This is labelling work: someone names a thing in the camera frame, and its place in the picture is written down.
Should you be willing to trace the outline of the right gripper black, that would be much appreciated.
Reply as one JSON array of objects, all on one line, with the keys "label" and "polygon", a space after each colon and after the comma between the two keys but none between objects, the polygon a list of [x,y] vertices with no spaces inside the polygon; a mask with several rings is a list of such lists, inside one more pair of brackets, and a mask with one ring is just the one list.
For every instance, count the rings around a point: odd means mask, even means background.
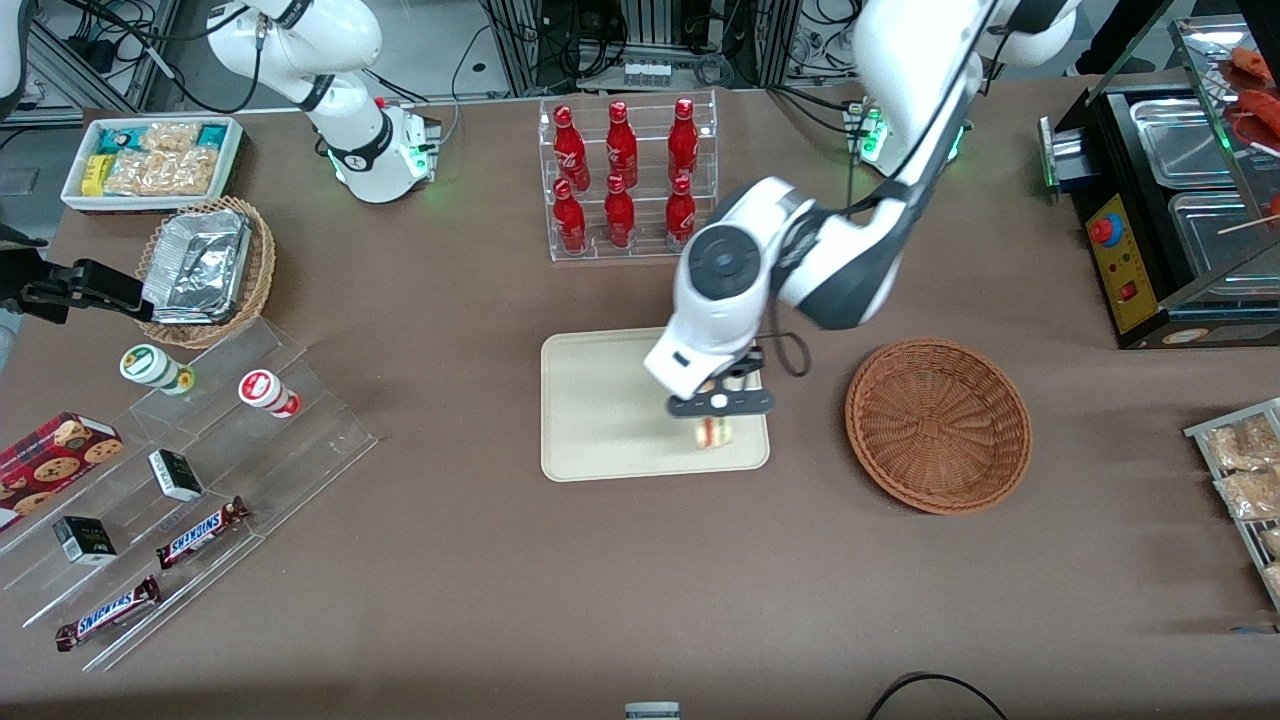
[{"label": "right gripper black", "polygon": [[90,259],[73,266],[49,263],[37,250],[3,250],[1,310],[65,323],[73,307],[96,307],[132,319],[152,319],[145,284]]}]

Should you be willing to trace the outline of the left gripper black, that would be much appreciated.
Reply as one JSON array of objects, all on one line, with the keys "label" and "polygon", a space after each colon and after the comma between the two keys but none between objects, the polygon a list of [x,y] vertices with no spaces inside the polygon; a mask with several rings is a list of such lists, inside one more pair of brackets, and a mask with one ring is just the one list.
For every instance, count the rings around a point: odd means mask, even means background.
[{"label": "left gripper black", "polygon": [[760,372],[765,365],[765,352],[760,345],[751,345],[745,354],[723,372],[703,384],[703,391],[713,395],[767,395]]}]

